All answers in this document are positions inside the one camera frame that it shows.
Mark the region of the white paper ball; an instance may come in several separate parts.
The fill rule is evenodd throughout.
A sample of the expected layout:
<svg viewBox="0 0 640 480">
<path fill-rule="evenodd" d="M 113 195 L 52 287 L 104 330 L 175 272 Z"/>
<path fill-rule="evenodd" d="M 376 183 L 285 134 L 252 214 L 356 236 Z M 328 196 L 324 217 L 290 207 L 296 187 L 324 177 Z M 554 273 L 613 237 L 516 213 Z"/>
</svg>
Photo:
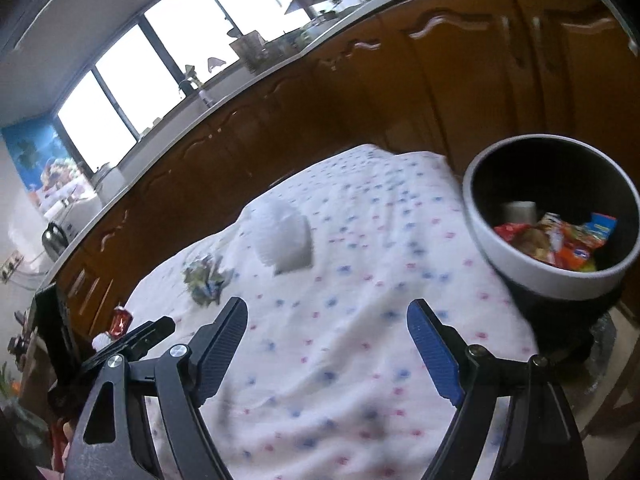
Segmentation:
<svg viewBox="0 0 640 480">
<path fill-rule="evenodd" d="M 201 307 L 220 304 L 222 291 L 233 278 L 234 270 L 222 266 L 222 257 L 207 255 L 188 263 L 182 271 L 191 299 Z"/>
</svg>

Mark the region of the white foam fruit net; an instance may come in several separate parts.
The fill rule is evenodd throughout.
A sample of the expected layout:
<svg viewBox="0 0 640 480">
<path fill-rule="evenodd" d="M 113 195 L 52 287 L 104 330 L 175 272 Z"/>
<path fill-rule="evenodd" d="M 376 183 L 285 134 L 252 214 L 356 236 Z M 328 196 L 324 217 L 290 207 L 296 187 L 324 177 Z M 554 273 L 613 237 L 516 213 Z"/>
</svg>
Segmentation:
<svg viewBox="0 0 640 480">
<path fill-rule="evenodd" d="M 308 219 L 293 205 L 263 197 L 248 218 L 250 244 L 257 258 L 274 275 L 311 268 L 314 242 Z"/>
</svg>

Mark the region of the red snack wrapper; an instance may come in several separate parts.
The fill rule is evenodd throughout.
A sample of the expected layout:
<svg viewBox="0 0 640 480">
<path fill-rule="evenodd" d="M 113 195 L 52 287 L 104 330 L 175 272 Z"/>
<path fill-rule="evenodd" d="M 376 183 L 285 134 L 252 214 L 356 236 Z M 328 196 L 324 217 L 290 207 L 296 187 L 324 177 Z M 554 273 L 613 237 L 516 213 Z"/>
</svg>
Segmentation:
<svg viewBox="0 0 640 480">
<path fill-rule="evenodd" d="M 550 229 L 541 224 L 503 223 L 494 227 L 495 233 L 519 252 L 540 262 L 555 265 Z"/>
</svg>

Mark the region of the white rimmed black trash bin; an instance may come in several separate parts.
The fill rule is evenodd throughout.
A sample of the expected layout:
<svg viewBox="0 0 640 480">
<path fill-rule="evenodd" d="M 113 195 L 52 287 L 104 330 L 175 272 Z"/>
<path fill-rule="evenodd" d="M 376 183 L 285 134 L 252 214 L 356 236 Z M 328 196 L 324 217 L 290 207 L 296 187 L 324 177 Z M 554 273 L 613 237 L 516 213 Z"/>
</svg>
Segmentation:
<svg viewBox="0 0 640 480">
<path fill-rule="evenodd" d="M 639 192 L 608 155 L 526 134 L 480 152 L 462 182 L 474 240 L 564 374 L 588 358 L 592 326 L 639 258 Z"/>
</svg>

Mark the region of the kitchen faucet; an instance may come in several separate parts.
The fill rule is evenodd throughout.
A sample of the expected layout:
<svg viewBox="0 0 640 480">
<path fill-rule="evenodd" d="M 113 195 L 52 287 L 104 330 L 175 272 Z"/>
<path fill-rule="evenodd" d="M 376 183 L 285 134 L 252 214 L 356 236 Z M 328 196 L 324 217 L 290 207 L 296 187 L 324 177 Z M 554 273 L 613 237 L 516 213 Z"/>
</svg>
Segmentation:
<svg viewBox="0 0 640 480">
<path fill-rule="evenodd" d="M 214 101 L 208 95 L 200 78 L 198 78 L 194 65 L 186 64 L 184 66 L 182 79 L 178 82 L 178 85 L 186 96 L 196 94 L 207 108 L 214 106 Z"/>
</svg>

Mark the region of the brown wooden kitchen cabinets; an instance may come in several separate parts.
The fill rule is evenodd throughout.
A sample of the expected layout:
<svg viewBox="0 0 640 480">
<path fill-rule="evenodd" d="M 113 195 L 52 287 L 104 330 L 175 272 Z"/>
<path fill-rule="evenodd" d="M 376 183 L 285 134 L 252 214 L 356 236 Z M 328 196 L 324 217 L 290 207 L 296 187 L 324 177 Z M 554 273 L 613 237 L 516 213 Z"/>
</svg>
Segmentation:
<svg viewBox="0 0 640 480">
<path fill-rule="evenodd" d="M 168 139 L 146 141 L 122 190 L 50 279 L 91 339 L 139 281 L 223 229 L 277 180 L 361 143 L 444 154 L 571 136 L 639 173 L 639 58 L 604 0 L 374 0 Z"/>
</svg>

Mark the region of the red can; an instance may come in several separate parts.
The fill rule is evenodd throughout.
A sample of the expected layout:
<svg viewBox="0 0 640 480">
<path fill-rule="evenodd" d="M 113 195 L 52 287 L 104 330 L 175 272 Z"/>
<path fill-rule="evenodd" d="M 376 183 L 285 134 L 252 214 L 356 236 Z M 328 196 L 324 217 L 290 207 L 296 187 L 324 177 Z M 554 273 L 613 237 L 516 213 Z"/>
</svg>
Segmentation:
<svg viewBox="0 0 640 480">
<path fill-rule="evenodd" d="M 107 333 L 111 340 L 122 338 L 126 335 L 132 323 L 132 314 L 122 306 L 118 306 L 113 310 L 110 328 Z"/>
</svg>

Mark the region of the electric kettle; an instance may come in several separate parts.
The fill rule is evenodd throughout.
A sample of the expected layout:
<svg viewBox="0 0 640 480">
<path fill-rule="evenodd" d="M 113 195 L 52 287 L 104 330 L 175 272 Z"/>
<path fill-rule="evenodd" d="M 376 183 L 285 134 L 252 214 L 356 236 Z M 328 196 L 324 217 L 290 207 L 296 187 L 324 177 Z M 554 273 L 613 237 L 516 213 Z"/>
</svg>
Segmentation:
<svg viewBox="0 0 640 480">
<path fill-rule="evenodd" d="M 44 252 L 52 261 L 58 260 L 68 246 L 65 232 L 55 222 L 49 222 L 41 234 L 41 243 Z"/>
</svg>

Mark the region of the white dotted tablecloth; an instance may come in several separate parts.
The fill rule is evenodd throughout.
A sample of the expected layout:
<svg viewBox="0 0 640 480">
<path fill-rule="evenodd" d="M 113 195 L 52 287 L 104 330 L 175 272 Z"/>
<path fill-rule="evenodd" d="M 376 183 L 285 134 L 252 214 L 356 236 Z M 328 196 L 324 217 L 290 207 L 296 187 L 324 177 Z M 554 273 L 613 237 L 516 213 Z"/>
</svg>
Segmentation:
<svg viewBox="0 0 640 480">
<path fill-rule="evenodd" d="M 406 323 L 412 300 L 470 344 L 525 361 L 528 323 L 480 255 L 459 185 L 442 155 L 361 145 L 275 186 L 311 227 L 309 268 L 275 274 L 253 245 L 254 205 L 223 231 L 177 252 L 132 292 L 134 322 L 170 316 L 168 344 L 219 313 L 183 281 L 186 266 L 220 259 L 222 292 L 248 307 L 238 351 L 201 409 L 237 479 L 417 479 L 454 407 L 436 391 Z"/>
</svg>

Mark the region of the orange snack wrapper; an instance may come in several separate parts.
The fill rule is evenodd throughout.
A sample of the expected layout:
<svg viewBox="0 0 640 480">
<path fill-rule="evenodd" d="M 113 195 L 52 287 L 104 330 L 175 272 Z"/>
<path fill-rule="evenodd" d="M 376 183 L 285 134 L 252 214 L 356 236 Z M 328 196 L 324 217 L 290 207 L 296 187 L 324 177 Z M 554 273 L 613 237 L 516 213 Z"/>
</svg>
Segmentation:
<svg viewBox="0 0 640 480">
<path fill-rule="evenodd" d="M 608 242 L 617 226 L 617 219 L 594 212 L 589 222 L 576 226 L 562 220 L 557 214 L 548 212 L 538 224 L 550 229 L 556 268 L 596 272 L 593 254 Z"/>
</svg>

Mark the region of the wooden knife block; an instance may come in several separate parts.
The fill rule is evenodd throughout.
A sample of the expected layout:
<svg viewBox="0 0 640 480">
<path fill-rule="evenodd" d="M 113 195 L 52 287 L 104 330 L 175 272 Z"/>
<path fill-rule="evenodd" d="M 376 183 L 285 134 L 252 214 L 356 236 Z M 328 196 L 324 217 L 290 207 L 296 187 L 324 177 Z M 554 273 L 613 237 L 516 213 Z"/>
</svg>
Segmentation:
<svg viewBox="0 0 640 480">
<path fill-rule="evenodd" d="M 259 73 L 264 69 L 268 53 L 265 40 L 257 30 L 239 36 L 232 41 L 230 47 L 250 72 Z"/>
</svg>

